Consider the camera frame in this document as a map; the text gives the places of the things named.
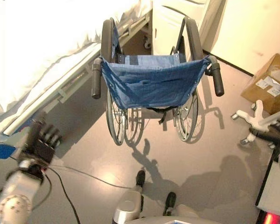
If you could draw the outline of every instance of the white cabinet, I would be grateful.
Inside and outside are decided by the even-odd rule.
[[[154,0],[153,1],[153,54],[168,55],[177,38],[185,16],[197,23],[201,42],[206,38],[221,0]]]

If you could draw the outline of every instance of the gray linoleum floor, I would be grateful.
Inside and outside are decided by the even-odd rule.
[[[198,86],[198,122],[190,143],[179,140],[170,113],[159,125],[160,114],[142,109],[135,112],[138,119],[134,141],[116,146],[106,123],[106,86],[102,98],[94,100],[91,80],[48,114],[47,121],[63,134],[51,167],[61,175],[81,223],[111,223],[124,187],[134,186],[140,169],[147,174],[141,216],[161,215],[167,194],[174,191],[176,204],[192,207],[200,217],[223,224],[256,222],[259,210],[254,204],[271,150],[259,139],[244,147],[239,145],[249,133],[249,125],[230,116],[238,109],[252,114],[251,103],[240,96],[251,78],[225,63],[220,65],[225,95],[216,97],[212,79],[202,78]],[[54,165],[75,168],[117,187]],[[15,166],[11,159],[0,160],[0,187]],[[32,213],[30,222],[76,223],[57,176],[50,170],[47,174],[53,183],[52,193]],[[48,189],[45,181],[35,203]]]

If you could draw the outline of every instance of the cardboard box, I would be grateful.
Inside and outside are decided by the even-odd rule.
[[[253,103],[262,100],[269,114],[280,111],[280,54],[275,54],[253,76],[241,96]]]

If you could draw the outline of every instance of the blue wheelchair seat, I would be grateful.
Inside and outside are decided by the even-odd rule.
[[[208,57],[181,63],[169,56],[118,56],[119,63],[101,64],[110,93],[120,109],[181,106],[197,87]]]

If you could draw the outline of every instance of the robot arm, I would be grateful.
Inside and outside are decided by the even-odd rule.
[[[43,182],[43,172],[60,140],[53,126],[45,128],[45,113],[33,120],[27,141],[17,161],[18,168],[7,178],[0,195],[0,224],[25,224],[32,211],[32,200]]]

